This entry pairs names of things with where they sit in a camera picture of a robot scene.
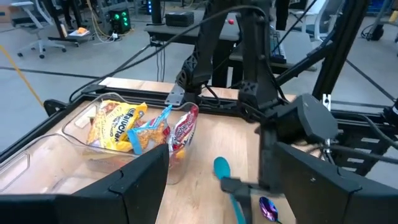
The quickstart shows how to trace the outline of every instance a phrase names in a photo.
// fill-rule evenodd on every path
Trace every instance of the plastic container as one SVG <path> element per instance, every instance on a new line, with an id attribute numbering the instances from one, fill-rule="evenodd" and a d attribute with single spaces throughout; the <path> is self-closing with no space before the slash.
<path id="1" fill-rule="evenodd" d="M 101 171 L 92 169 L 85 151 L 107 153 L 60 134 L 33 140 L 0 164 L 0 194 L 72 194 L 116 170 L 108 164 L 98 165 Z"/>
<path id="2" fill-rule="evenodd" d="M 104 100 L 114 100 L 118 102 L 126 102 L 130 104 L 141 104 L 142 102 L 129 102 L 123 99 L 117 93 L 106 93 L 103 94 L 97 99 L 93 100 L 89 105 L 86 106 L 85 109 L 78 115 L 76 115 L 72 120 L 70 120 L 63 128 L 62 133 L 66 135 L 66 137 L 70 138 L 72 141 L 77 141 L 79 144 L 85 145 L 87 147 L 92 147 L 86 145 L 87 137 L 91 129 L 90 118 L 95 117 L 95 114 L 100 107 L 100 104 Z M 173 108 L 171 114 L 167 118 L 167 122 L 170 128 L 174 127 L 174 124 L 178 122 L 178 120 L 184 114 L 188 113 L 192 107 L 195 106 L 198 108 L 197 105 L 193 103 L 185 103 L 184 105 Z M 142 121 L 149 121 L 158 115 L 161 114 L 164 108 L 158 106 L 148 105 L 147 113 L 141 118 Z M 184 147 L 185 156 L 183 159 L 179 160 L 178 163 L 173 163 L 173 159 L 170 159 L 170 169 L 169 175 L 167 177 L 167 184 L 176 184 L 178 183 L 184 176 L 186 169 L 188 167 L 188 162 L 190 159 L 190 155 L 192 153 L 193 147 L 195 145 L 195 140 L 192 140 Z M 104 172 L 108 173 L 109 170 L 115 170 L 129 161 L 138 157 L 138 155 L 130 152 L 119 152 L 110 149 L 101 149 L 101 152 L 108 152 L 108 155 L 101 155 L 97 156 L 94 155 L 93 157 L 91 154 L 92 151 L 85 153 L 85 156 L 89 157 L 87 161 L 88 167 L 93 170 L 103 170 L 104 165 L 108 164 L 109 169 L 105 169 Z"/>

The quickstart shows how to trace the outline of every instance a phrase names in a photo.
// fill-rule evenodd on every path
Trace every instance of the office chair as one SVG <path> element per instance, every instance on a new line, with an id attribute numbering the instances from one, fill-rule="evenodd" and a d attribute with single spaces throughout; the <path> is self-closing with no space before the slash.
<path id="1" fill-rule="evenodd" d="M 312 2 L 313 0 L 308 0 L 306 3 L 306 8 L 311 5 Z M 293 30 L 308 33 L 312 35 L 315 40 L 322 40 L 323 37 L 326 37 L 328 28 L 325 27 L 324 24 L 321 24 L 321 18 L 326 6 L 328 5 L 328 2 L 329 0 L 317 0 L 302 19 L 301 27 L 294 27 Z M 304 9 L 289 9 L 289 13 L 294 17 L 299 18 L 304 13 Z M 310 16 L 315 16 L 314 24 L 308 24 L 307 19 Z"/>
<path id="2" fill-rule="evenodd" d="M 52 40 L 48 40 L 48 38 L 41 38 L 39 32 L 43 30 L 45 27 L 53 26 L 53 22 L 51 18 L 44 12 L 41 8 L 39 1 L 34 0 L 35 3 L 31 1 L 22 1 L 22 2 L 14 2 L 11 3 L 11 6 L 19 7 L 22 9 L 21 12 L 15 12 L 11 14 L 11 22 L 15 28 L 21 28 L 27 31 L 30 34 L 35 34 L 37 36 L 37 40 L 30 43 L 29 45 L 19 49 L 18 56 L 22 57 L 21 53 L 25 49 L 34 50 L 36 46 L 39 46 L 40 58 L 44 58 L 45 47 L 57 47 L 61 48 L 62 52 L 66 52 L 66 48 L 64 45 L 56 44 Z"/>

